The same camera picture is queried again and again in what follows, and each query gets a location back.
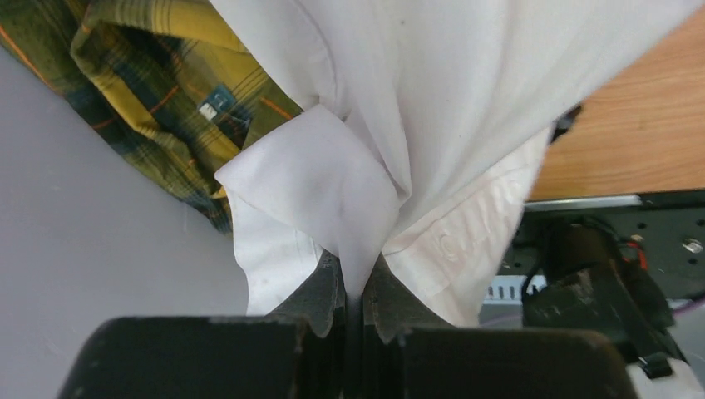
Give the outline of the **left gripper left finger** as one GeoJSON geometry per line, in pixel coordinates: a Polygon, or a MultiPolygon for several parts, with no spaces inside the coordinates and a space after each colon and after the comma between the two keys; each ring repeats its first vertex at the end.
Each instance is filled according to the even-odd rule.
{"type": "Polygon", "coordinates": [[[337,257],[263,316],[122,317],[85,342],[60,398],[338,398],[345,290],[337,257]]]}

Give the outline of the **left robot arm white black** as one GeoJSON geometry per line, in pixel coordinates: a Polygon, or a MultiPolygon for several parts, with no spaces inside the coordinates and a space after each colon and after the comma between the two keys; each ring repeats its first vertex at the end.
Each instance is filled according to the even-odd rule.
{"type": "Polygon", "coordinates": [[[522,328],[457,328],[384,259],[360,301],[337,257],[260,317],[125,317],[79,352],[60,398],[701,398],[673,312],[625,239],[589,219],[536,232],[522,328]]]}

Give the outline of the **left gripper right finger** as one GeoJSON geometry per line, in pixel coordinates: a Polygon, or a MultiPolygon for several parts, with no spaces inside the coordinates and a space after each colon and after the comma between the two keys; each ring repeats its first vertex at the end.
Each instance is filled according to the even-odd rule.
{"type": "Polygon", "coordinates": [[[596,332],[457,328],[378,259],[362,297],[365,398],[634,398],[596,332]]]}

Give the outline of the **white long sleeve shirt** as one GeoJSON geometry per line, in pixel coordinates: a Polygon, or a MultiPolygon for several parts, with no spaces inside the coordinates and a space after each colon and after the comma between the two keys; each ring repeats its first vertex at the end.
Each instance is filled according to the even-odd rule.
{"type": "Polygon", "coordinates": [[[475,326],[555,122],[699,1],[217,1],[301,113],[216,172],[264,315],[341,262],[350,299],[385,258],[475,326]]]}

